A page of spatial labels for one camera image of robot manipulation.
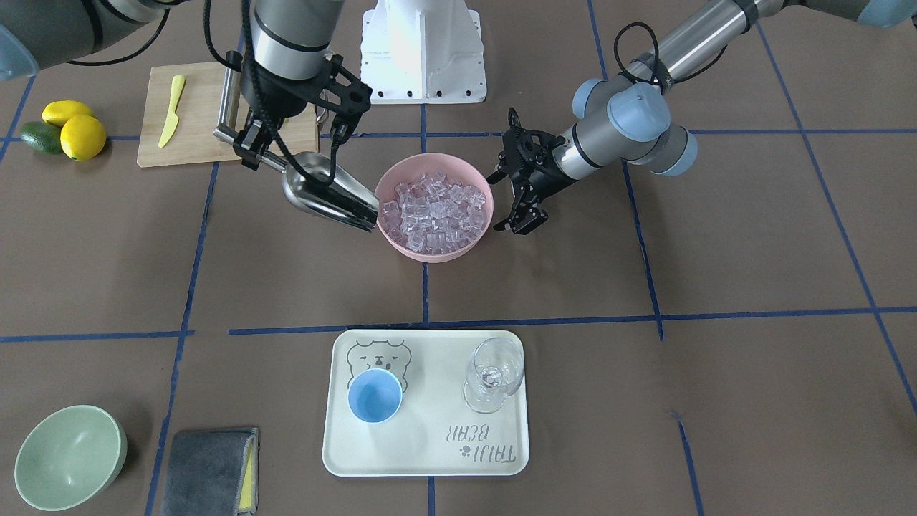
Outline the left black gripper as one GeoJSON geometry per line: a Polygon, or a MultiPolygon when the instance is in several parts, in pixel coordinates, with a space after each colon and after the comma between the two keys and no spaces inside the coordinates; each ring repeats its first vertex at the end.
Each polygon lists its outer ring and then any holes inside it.
{"type": "Polygon", "coordinates": [[[502,133],[502,151],[486,181],[496,185],[508,178],[513,185],[513,203],[509,215],[492,228],[527,235],[548,220],[542,201],[573,186],[574,179],[554,159],[554,150],[565,143],[563,137],[524,128],[513,107],[508,109],[507,118],[509,127],[502,133]]]}

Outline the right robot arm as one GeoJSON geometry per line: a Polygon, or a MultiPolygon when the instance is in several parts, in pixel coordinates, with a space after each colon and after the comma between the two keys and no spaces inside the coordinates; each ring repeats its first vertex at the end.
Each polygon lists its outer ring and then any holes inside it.
{"type": "MultiPolygon", "coordinates": [[[[4,1],[2,79],[34,76],[106,49],[160,17],[166,23],[176,1],[4,1]]],[[[243,1],[243,52],[217,57],[239,73],[249,103],[248,120],[233,147],[255,169],[277,145],[287,168],[320,192],[345,186],[337,151],[370,107],[371,89],[330,52],[340,1],[243,1]],[[333,114],[330,157],[319,164],[294,156],[279,134],[282,122],[307,105],[333,114]]]]}

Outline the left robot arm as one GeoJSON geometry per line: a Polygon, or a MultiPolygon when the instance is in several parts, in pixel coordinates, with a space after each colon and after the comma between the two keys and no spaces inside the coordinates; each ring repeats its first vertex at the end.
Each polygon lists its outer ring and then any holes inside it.
{"type": "Polygon", "coordinates": [[[678,176],[695,163],[698,143],[671,120],[665,99],[675,85],[700,75],[730,42],[789,6],[787,1],[709,1],[651,49],[608,79],[590,79],[571,101],[575,123],[560,134],[525,128],[514,108],[502,151],[487,181],[512,183],[509,215],[494,231],[525,235],[548,220],[547,197],[616,161],[645,166],[659,176],[678,176]]]}

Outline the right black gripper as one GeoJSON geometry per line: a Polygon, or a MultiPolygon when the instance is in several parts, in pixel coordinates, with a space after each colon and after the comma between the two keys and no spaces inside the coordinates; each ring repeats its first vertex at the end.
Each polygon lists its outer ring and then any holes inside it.
{"type": "MultiPolygon", "coordinates": [[[[308,104],[334,113],[330,130],[330,179],[337,176],[337,154],[356,130],[358,121],[370,109],[373,89],[343,66],[342,56],[332,54],[319,62],[317,75],[305,80],[291,80],[268,71],[245,52],[242,61],[241,91],[253,111],[264,108],[267,118],[300,115],[308,104]]],[[[247,118],[233,140],[233,150],[242,166],[256,171],[269,149],[269,129],[261,118],[247,118]]]]}

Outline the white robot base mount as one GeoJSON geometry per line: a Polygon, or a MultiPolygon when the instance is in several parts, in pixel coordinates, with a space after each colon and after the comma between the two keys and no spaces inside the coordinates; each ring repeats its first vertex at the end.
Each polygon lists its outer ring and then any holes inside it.
{"type": "Polygon", "coordinates": [[[361,29],[360,78],[373,107],[488,97],[481,19],[466,2],[378,1],[361,29]]]}

